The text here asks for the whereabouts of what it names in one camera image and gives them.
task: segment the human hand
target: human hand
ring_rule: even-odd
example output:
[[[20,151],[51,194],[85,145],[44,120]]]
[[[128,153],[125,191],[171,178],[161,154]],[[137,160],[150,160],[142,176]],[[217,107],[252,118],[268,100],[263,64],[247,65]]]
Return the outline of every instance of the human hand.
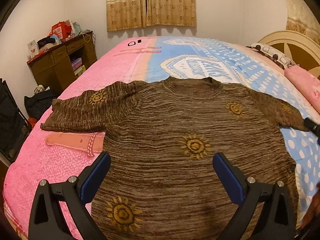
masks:
[[[312,202],[308,208],[308,211],[304,215],[302,219],[302,225],[301,228],[304,228],[307,224],[311,222],[311,220],[314,218],[314,216],[317,216],[320,214],[320,182],[317,184],[318,191],[313,196]]]

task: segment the curtain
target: curtain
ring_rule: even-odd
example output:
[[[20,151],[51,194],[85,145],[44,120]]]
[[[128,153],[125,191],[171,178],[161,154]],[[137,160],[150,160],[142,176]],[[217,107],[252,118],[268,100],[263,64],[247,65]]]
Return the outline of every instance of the curtain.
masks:
[[[146,0],[107,0],[107,31],[146,26]]]
[[[320,45],[320,24],[304,0],[286,0],[287,30],[300,32]]]
[[[195,0],[147,0],[147,26],[196,27]]]

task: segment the blue gripper pad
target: blue gripper pad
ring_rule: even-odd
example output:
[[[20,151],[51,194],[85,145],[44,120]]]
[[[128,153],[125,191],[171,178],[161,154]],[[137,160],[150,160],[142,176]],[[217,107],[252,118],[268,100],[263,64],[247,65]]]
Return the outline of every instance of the blue gripper pad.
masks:
[[[212,165],[230,200],[234,204],[241,205],[244,201],[243,187],[233,174],[230,167],[223,160],[220,153],[214,155],[212,159]]]
[[[87,170],[87,178],[81,186],[80,200],[82,204],[90,203],[96,195],[103,179],[111,165],[111,157],[108,153],[101,153]]]

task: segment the blue blanket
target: blue blanket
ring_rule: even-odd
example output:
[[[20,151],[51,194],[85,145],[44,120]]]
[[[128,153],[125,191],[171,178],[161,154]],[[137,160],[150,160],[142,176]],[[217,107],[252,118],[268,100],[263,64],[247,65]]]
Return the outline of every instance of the blue blanket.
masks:
[[[190,37],[159,37],[155,46],[161,53],[151,56],[146,75],[147,82],[176,78],[212,77],[223,83],[241,83],[251,89],[282,99],[310,117],[306,99],[284,77],[270,66],[252,59],[232,44],[212,39]],[[299,192],[298,222],[302,219],[316,184],[320,180],[320,152],[316,137],[311,132],[281,128],[285,146],[296,161],[296,179]]]

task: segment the knit sweater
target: knit sweater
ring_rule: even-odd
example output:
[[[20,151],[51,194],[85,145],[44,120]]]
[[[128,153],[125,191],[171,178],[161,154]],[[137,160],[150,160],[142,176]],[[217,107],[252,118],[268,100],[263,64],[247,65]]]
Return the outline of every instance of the knit sweater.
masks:
[[[92,217],[108,239],[215,239],[237,209],[212,167],[218,152],[258,182],[282,180],[296,216],[295,162],[279,126],[307,129],[287,102],[212,78],[169,77],[115,82],[54,100],[52,110],[43,130],[106,131],[111,168]]]

